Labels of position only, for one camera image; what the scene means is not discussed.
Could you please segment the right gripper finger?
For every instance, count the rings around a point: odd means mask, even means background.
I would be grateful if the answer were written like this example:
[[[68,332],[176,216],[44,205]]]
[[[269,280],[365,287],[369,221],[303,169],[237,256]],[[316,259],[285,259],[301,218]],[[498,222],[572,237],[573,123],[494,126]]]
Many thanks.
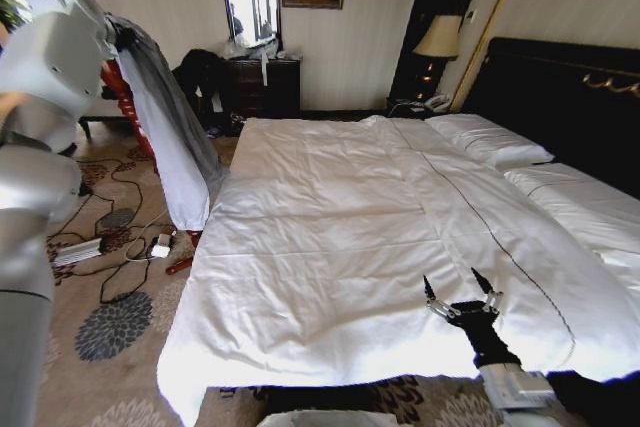
[[[472,268],[471,271],[481,290],[485,294],[485,300],[482,306],[482,310],[484,312],[498,315],[500,313],[499,307],[503,299],[503,293],[501,291],[495,291],[489,280],[482,274],[480,274],[476,269]]]
[[[452,318],[453,311],[451,310],[451,307],[436,297],[426,276],[423,276],[423,283],[427,308],[444,319]]]

